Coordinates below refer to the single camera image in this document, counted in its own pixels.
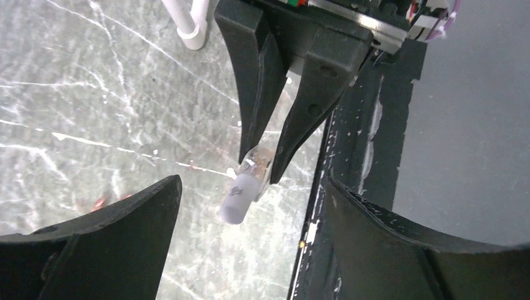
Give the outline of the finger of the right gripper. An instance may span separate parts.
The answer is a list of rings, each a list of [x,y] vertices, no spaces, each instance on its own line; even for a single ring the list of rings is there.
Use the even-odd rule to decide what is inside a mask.
[[[277,144],[270,182],[278,183],[296,151],[329,116],[358,73],[373,41],[370,30],[352,34],[320,27],[314,33],[302,65],[296,98]]]
[[[286,82],[286,68],[264,11],[219,1],[214,19],[231,60],[241,116],[238,161],[258,145]]]

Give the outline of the clear nail polish bottle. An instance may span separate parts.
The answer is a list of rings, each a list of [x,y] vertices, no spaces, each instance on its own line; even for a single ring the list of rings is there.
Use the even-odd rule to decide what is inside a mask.
[[[220,218],[228,224],[241,224],[252,203],[259,201],[270,185],[274,151],[257,145],[244,156],[236,177],[220,208]]]

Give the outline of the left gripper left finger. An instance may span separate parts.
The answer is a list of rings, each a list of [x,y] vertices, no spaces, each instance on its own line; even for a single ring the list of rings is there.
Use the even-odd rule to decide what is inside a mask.
[[[168,176],[83,216],[1,236],[1,298],[155,299],[182,189]]]

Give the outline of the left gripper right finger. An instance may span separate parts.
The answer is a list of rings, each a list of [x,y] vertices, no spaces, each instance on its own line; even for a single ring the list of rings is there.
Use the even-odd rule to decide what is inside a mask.
[[[345,299],[528,299],[529,244],[452,236],[329,178],[326,210]]]

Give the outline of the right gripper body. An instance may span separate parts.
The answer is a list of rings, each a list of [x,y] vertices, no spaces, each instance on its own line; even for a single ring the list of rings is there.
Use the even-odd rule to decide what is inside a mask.
[[[371,45],[394,54],[408,35],[407,1],[247,1],[265,11],[282,46],[302,47],[301,38],[318,26],[339,33],[370,31]]]

